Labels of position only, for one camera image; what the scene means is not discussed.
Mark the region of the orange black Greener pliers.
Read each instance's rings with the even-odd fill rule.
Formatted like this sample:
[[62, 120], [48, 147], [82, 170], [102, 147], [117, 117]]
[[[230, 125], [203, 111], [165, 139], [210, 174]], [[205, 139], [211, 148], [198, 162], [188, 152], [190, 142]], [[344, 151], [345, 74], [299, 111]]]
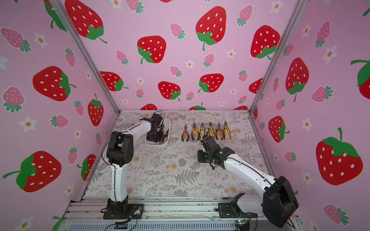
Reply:
[[224, 140], [225, 139], [225, 133], [224, 133], [224, 129], [223, 127], [221, 126], [220, 122], [218, 122], [218, 126], [217, 126], [217, 129], [216, 129], [216, 139], [219, 140], [219, 136], [221, 136], [220, 140]]

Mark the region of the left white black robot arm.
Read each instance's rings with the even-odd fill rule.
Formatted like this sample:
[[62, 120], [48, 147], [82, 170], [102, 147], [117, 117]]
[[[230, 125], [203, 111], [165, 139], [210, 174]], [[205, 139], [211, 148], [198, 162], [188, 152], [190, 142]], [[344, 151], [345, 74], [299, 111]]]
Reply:
[[143, 117], [139, 123], [126, 131], [114, 131], [107, 147], [108, 165], [112, 170], [112, 185], [110, 199], [113, 202], [123, 202], [127, 194], [127, 168], [134, 157], [134, 146], [138, 139], [146, 135], [146, 140], [159, 143], [164, 132], [159, 128], [164, 125], [161, 114], [154, 113], [151, 118]]

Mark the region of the white plastic storage box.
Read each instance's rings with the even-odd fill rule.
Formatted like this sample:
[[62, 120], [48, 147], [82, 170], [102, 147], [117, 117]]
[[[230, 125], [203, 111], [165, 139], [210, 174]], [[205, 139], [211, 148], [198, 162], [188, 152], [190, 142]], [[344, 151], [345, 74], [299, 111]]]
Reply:
[[171, 121], [167, 118], [163, 119], [164, 128], [162, 129], [164, 134], [160, 142], [153, 142], [145, 140], [145, 144], [154, 148], [165, 148], [169, 144], [169, 134], [171, 130]]

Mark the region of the yellow striped needle-nose pliers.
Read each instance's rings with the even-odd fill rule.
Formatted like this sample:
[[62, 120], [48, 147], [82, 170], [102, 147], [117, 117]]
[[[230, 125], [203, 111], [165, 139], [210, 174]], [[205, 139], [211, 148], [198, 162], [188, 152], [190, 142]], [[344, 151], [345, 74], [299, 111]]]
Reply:
[[201, 122], [201, 125], [200, 125], [200, 139], [202, 140], [204, 136], [207, 136], [208, 135], [208, 132], [207, 132], [207, 128], [205, 127], [205, 124], [203, 122]]

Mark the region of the yellow black diagonal pliers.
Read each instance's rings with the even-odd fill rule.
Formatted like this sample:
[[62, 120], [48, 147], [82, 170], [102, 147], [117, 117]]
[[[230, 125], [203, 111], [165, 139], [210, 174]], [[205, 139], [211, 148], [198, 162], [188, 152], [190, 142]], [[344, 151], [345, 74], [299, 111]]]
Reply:
[[193, 124], [192, 124], [191, 137], [192, 137], [193, 141], [195, 141], [195, 140], [199, 141], [199, 139], [200, 139], [199, 130], [198, 130], [197, 125], [196, 125], [195, 122], [193, 122]]

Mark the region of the yellow black combination pliers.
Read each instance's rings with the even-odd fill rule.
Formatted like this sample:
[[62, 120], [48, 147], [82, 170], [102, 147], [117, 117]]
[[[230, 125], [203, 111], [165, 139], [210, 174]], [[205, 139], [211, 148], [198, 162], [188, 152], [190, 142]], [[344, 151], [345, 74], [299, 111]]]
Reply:
[[225, 121], [224, 122], [224, 140], [226, 139], [232, 140], [228, 123]]

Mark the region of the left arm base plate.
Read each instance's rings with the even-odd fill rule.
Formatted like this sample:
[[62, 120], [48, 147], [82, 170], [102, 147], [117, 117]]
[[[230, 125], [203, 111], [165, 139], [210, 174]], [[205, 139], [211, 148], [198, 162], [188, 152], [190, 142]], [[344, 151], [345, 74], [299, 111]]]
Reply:
[[105, 209], [103, 219], [141, 219], [143, 210], [144, 204], [124, 204], [118, 208], [110, 206]]

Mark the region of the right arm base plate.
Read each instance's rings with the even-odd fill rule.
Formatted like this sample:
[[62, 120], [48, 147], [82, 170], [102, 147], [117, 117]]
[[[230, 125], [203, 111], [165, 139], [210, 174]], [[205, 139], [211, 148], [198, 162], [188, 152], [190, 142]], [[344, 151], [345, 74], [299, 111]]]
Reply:
[[219, 203], [215, 209], [220, 218], [257, 218], [258, 215], [250, 212], [242, 212], [235, 203]]

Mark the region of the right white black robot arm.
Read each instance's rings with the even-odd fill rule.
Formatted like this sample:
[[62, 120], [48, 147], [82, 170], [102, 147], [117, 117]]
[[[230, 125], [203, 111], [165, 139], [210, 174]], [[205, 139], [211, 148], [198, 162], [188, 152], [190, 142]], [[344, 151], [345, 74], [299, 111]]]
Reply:
[[221, 167], [244, 180], [255, 189], [261, 199], [252, 200], [244, 193], [234, 197], [227, 208], [219, 212], [241, 218], [247, 214], [263, 215], [274, 226], [283, 228], [299, 208], [290, 182], [283, 176], [276, 178], [248, 164], [228, 147], [221, 148], [213, 137], [205, 136], [203, 149], [198, 151], [198, 162], [208, 163], [212, 168]]

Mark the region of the yellow black flat-nose pliers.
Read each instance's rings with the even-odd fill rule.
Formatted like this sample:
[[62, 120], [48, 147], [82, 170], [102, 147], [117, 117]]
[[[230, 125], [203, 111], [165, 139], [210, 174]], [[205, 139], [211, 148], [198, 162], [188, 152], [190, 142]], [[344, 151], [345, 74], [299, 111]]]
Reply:
[[214, 138], [215, 132], [212, 122], [210, 122], [208, 126], [208, 135]]

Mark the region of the small orange black pliers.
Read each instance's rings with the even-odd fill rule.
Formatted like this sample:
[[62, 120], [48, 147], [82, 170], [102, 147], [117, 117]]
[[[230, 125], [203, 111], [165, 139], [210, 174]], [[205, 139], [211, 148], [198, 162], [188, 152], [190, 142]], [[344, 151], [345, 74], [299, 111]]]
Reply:
[[182, 141], [186, 141], [186, 142], [189, 141], [189, 132], [188, 132], [188, 129], [187, 129], [187, 124], [185, 124], [185, 126], [184, 126], [184, 130], [183, 130], [181, 139], [182, 139]]

